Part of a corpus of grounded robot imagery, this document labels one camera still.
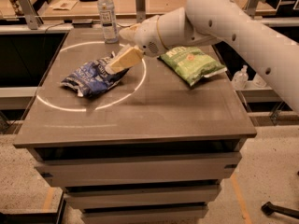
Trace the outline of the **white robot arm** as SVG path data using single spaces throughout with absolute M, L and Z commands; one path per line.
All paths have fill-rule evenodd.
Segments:
M 299 112 L 299 45 L 253 20 L 233 0 L 187 0 L 184 7 L 120 30 L 120 36 L 151 57 L 176 46 L 223 41 Z

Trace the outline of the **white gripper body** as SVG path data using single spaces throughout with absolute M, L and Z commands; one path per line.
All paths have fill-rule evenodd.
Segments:
M 135 44 L 145 55 L 160 56 L 169 50 L 162 38 L 161 21 L 162 16 L 155 15 L 140 23 L 122 28 L 119 35 L 122 39 Z

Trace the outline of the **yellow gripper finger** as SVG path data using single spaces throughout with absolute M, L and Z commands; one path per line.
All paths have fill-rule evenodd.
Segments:
M 121 50 L 115 55 L 114 58 L 120 58 L 125 52 L 129 51 L 132 48 L 131 45 L 127 44 L 124 47 L 121 48 Z
M 139 64 L 144 56 L 144 52 L 138 47 L 132 47 L 125 52 L 120 58 L 113 58 L 107 65 L 107 71 L 110 74 L 116 74 L 127 68 Z

